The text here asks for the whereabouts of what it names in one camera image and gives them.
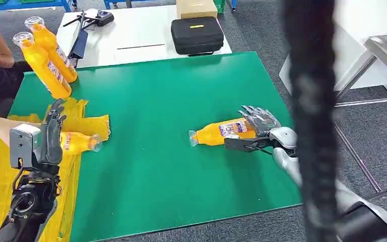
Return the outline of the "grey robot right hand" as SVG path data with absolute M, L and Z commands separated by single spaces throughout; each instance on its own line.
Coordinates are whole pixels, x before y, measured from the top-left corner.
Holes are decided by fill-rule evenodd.
M 241 107 L 243 110 L 238 110 L 238 113 L 240 113 L 253 128 L 256 137 L 268 137 L 269 132 L 272 129 L 281 127 L 280 122 L 267 109 L 251 105 L 242 105 Z

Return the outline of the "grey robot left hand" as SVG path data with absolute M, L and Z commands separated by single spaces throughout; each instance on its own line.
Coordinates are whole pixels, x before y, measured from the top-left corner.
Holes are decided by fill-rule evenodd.
M 57 99 L 50 106 L 40 125 L 39 147 L 35 152 L 36 158 L 32 161 L 34 169 L 50 175 L 58 174 L 58 165 L 62 161 L 60 132 L 62 123 L 66 118 L 65 115 L 62 115 L 63 103 L 63 99 Z

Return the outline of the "person's left hand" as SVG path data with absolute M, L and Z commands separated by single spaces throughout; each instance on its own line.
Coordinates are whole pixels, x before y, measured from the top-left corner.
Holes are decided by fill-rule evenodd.
M 14 64 L 15 60 L 11 53 L 0 53 L 0 67 L 12 68 Z

